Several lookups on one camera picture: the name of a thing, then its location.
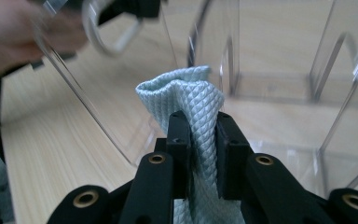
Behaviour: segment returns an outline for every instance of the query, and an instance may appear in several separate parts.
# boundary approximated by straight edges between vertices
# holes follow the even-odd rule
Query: quilted fabric
[[[140,99],[163,132],[169,115],[183,110],[196,149],[194,185],[188,200],[175,200],[174,223],[243,223],[240,205],[218,199],[214,126],[224,96],[207,81],[208,66],[178,69],[141,83]]]

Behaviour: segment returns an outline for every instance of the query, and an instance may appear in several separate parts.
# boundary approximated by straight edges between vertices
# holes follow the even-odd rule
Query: clear acrylic enclosure
[[[117,43],[136,22],[122,14],[97,31]],[[222,109],[254,151],[278,157],[320,196],[358,189],[358,1],[170,1],[141,26],[117,55],[87,45],[64,63],[51,51],[45,60],[129,163],[163,136],[135,87],[208,64],[226,95]]]
[[[323,197],[358,188],[358,1],[205,0],[191,34],[255,151]]]
[[[39,45],[46,49],[45,66],[56,68],[109,140],[136,166],[146,152],[154,149],[156,137],[163,134],[134,89],[143,81],[177,68],[164,15],[160,12],[157,18],[139,20],[130,13],[121,13],[112,18],[116,12],[103,14],[103,9],[113,1],[98,6],[95,2],[102,1],[84,1],[77,8],[68,4],[71,1],[61,2],[52,4],[58,10],[49,11],[47,7],[50,14],[41,18],[38,27]],[[43,41],[48,32],[44,21],[54,23],[68,11],[83,16],[83,26],[93,39],[74,57],[65,59]],[[96,12],[95,18],[84,18],[88,12],[91,16]]]

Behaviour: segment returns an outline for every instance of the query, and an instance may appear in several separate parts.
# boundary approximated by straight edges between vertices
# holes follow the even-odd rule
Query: screw hole
[[[99,194],[96,190],[85,191],[74,198],[74,206],[78,208],[89,207],[98,201],[98,197]]]
[[[160,164],[165,162],[165,157],[163,155],[153,155],[149,157],[149,162],[153,164]]]
[[[274,163],[274,161],[267,156],[258,156],[255,160],[262,165],[272,165]]]
[[[342,200],[350,207],[358,210],[358,195],[355,194],[344,194]]]
[[[173,138],[173,142],[174,143],[183,143],[185,142],[184,140],[180,139],[180,138]]]

